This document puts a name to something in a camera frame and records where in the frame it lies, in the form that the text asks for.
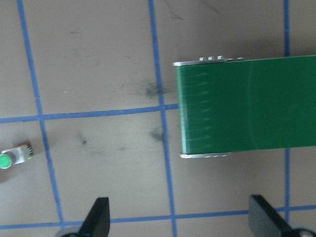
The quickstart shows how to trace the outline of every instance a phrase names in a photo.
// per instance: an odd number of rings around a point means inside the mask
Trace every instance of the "small component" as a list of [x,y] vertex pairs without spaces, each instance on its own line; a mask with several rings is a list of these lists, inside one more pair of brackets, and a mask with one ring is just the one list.
[[0,155],[0,169],[8,169],[15,164],[24,163],[31,159],[32,156],[33,150],[28,143],[4,150]]

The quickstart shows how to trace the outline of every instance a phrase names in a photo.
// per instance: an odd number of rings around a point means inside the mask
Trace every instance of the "blue tape line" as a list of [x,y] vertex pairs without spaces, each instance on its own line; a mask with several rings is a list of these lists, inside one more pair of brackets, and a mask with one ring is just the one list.
[[316,210],[316,205],[306,205],[306,206],[291,206],[289,207],[291,211],[307,211],[307,210]]
[[285,149],[285,220],[289,221],[290,207],[290,149]]
[[171,221],[172,221],[172,233],[173,233],[173,237],[177,237],[178,233],[177,233],[177,223],[176,223],[176,218],[175,218],[173,186],[172,186],[170,155],[169,155],[169,145],[168,145],[168,128],[167,128],[166,110],[165,110],[165,104],[164,104],[164,98],[163,98],[163,86],[162,86],[161,70],[160,70],[159,46],[158,46],[158,36],[157,36],[157,25],[156,25],[156,17],[155,17],[154,0],[148,0],[148,5],[149,5],[150,24],[151,24],[152,38],[153,38],[153,53],[154,53],[156,81],[157,81],[157,87],[158,87],[158,91],[159,91],[159,104],[161,106],[163,150],[164,150],[167,184],[168,184],[168,192],[169,192],[169,204],[170,204]]
[[50,157],[45,122],[44,122],[43,117],[42,117],[43,113],[42,113],[42,106],[41,106],[41,102],[40,102],[40,91],[39,91],[39,86],[38,86],[38,82],[37,82],[36,71],[35,71],[32,49],[31,49],[31,43],[30,43],[28,29],[27,29],[27,22],[26,22],[26,17],[25,17],[23,0],[17,0],[17,4],[18,4],[19,15],[20,15],[23,39],[24,39],[25,49],[26,49],[26,53],[27,53],[32,84],[33,84],[35,102],[36,102],[36,106],[37,106],[37,110],[38,110],[38,114],[39,114],[39,123],[40,123],[40,128],[41,128],[41,132],[42,132],[42,136],[43,136],[43,143],[44,143],[45,152],[46,152],[50,180],[52,183],[52,188],[53,188],[54,197],[55,197],[55,201],[56,201],[58,216],[59,216],[59,219],[61,222],[61,228],[64,228],[64,225],[63,225],[64,217],[63,217],[60,198],[59,198],[59,194],[58,194],[54,169],[53,169],[53,165],[52,165],[52,161],[51,161],[51,157]]
[[[291,211],[304,211],[304,210],[316,210],[316,205],[307,206],[293,206],[289,208]],[[277,212],[285,211],[285,207],[275,208]],[[183,215],[168,215],[168,216],[146,216],[146,217],[132,217],[132,218],[120,218],[111,219],[111,223],[130,223],[140,221],[162,221],[172,219],[192,219],[192,218],[204,218],[204,217],[220,217],[220,216],[237,216],[247,215],[248,210],[239,211],[223,211],[223,212],[209,212],[209,213],[198,213],[198,214],[183,214]],[[67,221],[64,222],[65,226],[81,226],[83,221]],[[61,223],[36,223],[36,224],[20,224],[20,225],[4,225],[0,226],[0,230],[4,229],[19,229],[19,228],[40,228],[40,227],[51,227],[60,226]]]
[[236,216],[236,215],[247,215],[247,214],[248,214],[248,210],[224,211],[224,212],[176,215],[176,218],[177,219],[190,219],[190,218],[217,217],[217,216]]
[[40,120],[38,116],[24,116],[24,117],[0,118],[0,123],[30,122],[30,121],[38,121],[38,120]]
[[179,108],[178,104],[165,105],[166,110],[177,110],[178,108]]
[[[283,0],[284,10],[284,55],[289,57],[290,52],[290,19],[289,0]],[[285,149],[285,220],[290,220],[290,149]]]
[[22,229],[22,228],[42,228],[42,227],[53,227],[53,226],[60,226],[60,223],[35,223],[35,224],[5,225],[5,226],[0,226],[0,230]]
[[132,115],[148,112],[160,111],[160,106],[144,107],[127,110],[109,110],[109,111],[93,111],[93,112],[82,112],[82,113],[70,113],[70,114],[48,114],[43,115],[44,120],[51,119],[75,119],[75,118],[92,118],[92,117],[104,117],[104,116],[118,116],[118,115]]
[[40,123],[41,132],[43,134],[43,143],[44,143],[45,152],[46,152],[46,158],[47,158],[47,164],[48,164],[48,169],[49,169],[49,175],[50,175],[51,185],[52,185],[52,189],[53,189],[53,194],[54,194],[55,201],[56,201],[58,217],[59,217],[59,220],[61,222],[61,228],[63,229],[65,227],[64,226],[63,210],[62,210],[62,207],[61,207],[61,201],[60,201],[58,188],[57,188],[57,181],[56,181],[55,172],[54,172],[54,168],[53,168],[53,163],[52,163],[52,159],[51,159],[51,155],[50,155],[45,122],[44,122],[44,120],[41,120],[39,123]]
[[[178,104],[165,105],[166,110],[178,109]],[[39,116],[22,116],[22,117],[11,117],[11,118],[0,118],[0,123],[10,122],[30,122],[53,119],[75,119],[75,118],[93,118],[93,117],[106,117],[106,116],[118,116],[118,115],[132,115],[141,113],[158,112],[161,110],[161,106],[143,107],[126,110],[109,110],[109,111],[92,111],[92,112],[81,112],[81,113],[69,113],[69,114],[47,114]]]
[[149,217],[137,217],[137,218],[122,218],[122,219],[113,219],[111,223],[126,223],[126,222],[139,222],[139,221],[162,221],[170,220],[171,216],[149,216]]
[[27,24],[26,24],[26,17],[25,17],[25,11],[24,11],[24,6],[23,6],[23,0],[17,0],[17,4],[18,4],[18,10],[19,10],[19,14],[20,14],[22,34],[23,34],[23,38],[24,38],[24,44],[25,44],[26,54],[27,54],[28,63],[29,63],[31,80],[32,80],[32,84],[33,84],[33,91],[34,91],[34,95],[35,95],[36,107],[38,109],[38,113],[41,115],[42,108],[41,108],[41,104],[40,104],[40,93],[39,93],[39,87],[38,87],[37,78],[36,78],[31,43],[29,40],[29,33],[28,33],[28,29],[27,29]]
[[289,57],[290,51],[290,18],[289,18],[289,0],[284,0],[284,54]]

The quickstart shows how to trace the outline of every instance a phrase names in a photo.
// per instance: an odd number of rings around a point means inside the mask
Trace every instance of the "work surface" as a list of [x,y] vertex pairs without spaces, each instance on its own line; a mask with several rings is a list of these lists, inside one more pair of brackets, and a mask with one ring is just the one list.
[[109,197],[110,237],[252,236],[248,197],[316,229],[316,148],[179,158],[172,62],[316,54],[312,0],[0,0],[0,236],[54,236]]

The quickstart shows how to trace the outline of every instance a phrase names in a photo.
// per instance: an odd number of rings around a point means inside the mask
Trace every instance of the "grid pattern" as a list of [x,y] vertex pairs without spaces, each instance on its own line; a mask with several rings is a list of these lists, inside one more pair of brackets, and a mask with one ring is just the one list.
[[[52,158],[50,154],[47,131],[45,127],[46,120],[54,119],[74,119],[74,118],[92,118],[92,117],[106,117],[106,116],[123,116],[129,114],[138,114],[138,113],[149,113],[149,112],[160,112],[161,123],[162,123],[162,134],[163,134],[163,151],[165,158],[165,170],[166,170],[166,179],[167,187],[169,194],[169,203],[170,203],[170,215],[166,216],[145,216],[137,218],[121,218],[121,219],[112,219],[111,223],[126,223],[126,222],[140,222],[140,221],[158,221],[158,220],[171,220],[172,223],[172,233],[173,237],[178,236],[177,230],[177,220],[179,219],[190,219],[190,218],[203,218],[203,217],[219,217],[219,216],[238,216],[248,214],[247,210],[239,211],[226,211],[226,212],[211,212],[211,213],[199,213],[199,214],[183,214],[177,215],[175,212],[175,201],[174,201],[174,191],[173,191],[173,182],[171,175],[170,167],[170,155],[169,155],[169,142],[168,142],[168,127],[167,127],[167,118],[166,111],[178,109],[177,104],[165,104],[162,78],[161,78],[161,69],[160,69],[160,58],[159,58],[159,46],[158,46],[158,33],[156,26],[156,17],[155,17],[155,6],[154,0],[148,0],[149,4],[149,13],[150,13],[150,24],[151,24],[151,33],[153,38],[153,54],[154,54],[154,63],[155,63],[155,73],[156,80],[158,85],[159,93],[159,106],[145,107],[145,108],[133,108],[126,110],[111,110],[111,111],[95,111],[95,112],[82,112],[82,113],[70,113],[70,114],[44,114],[42,109],[42,104],[40,100],[40,91],[37,82],[37,74],[35,65],[33,62],[32,49],[30,44],[30,39],[28,35],[28,28],[26,22],[26,16],[24,13],[23,0],[17,0],[18,10],[21,20],[21,26],[23,31],[25,49],[27,53],[29,70],[33,83],[34,96],[36,100],[37,112],[36,116],[26,116],[26,117],[13,117],[13,118],[0,118],[0,123],[11,123],[11,122],[24,122],[24,121],[39,121],[40,128],[43,137],[43,144],[45,148],[48,170],[50,174],[50,180],[52,184],[52,189],[54,193],[54,198],[56,201],[56,208],[59,216],[59,222],[56,223],[37,223],[37,224],[21,224],[21,225],[2,225],[0,230],[4,229],[19,229],[19,228],[43,228],[43,227],[60,227],[65,228],[66,226],[75,226],[80,225],[82,222],[67,222],[64,219],[63,208],[61,206],[60,196],[58,192],[58,185],[56,182],[56,177],[54,174],[54,167],[52,163]],[[290,26],[289,26],[289,1],[283,1],[284,7],[284,52],[285,56],[290,56]],[[285,206],[276,208],[279,212],[285,213],[285,219],[289,221],[289,216],[291,211],[298,210],[314,210],[316,205],[304,205],[304,206],[291,206],[290,205],[290,155],[291,150],[286,149],[284,151],[284,162],[285,162]]]

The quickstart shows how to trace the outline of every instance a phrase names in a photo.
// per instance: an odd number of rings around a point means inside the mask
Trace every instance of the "silver edge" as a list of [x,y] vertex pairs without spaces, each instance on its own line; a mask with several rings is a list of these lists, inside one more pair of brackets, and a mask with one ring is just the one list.
[[185,65],[195,65],[195,64],[208,64],[208,63],[225,63],[227,59],[224,60],[209,60],[209,61],[187,61],[187,62],[175,62],[173,65],[175,67],[185,66]]
[[180,154],[180,157],[184,158],[184,159],[208,158],[208,157],[226,157],[226,156],[229,156],[230,154],[231,154],[231,152],[227,152],[227,153],[210,153],[210,154],[192,154],[192,155]]

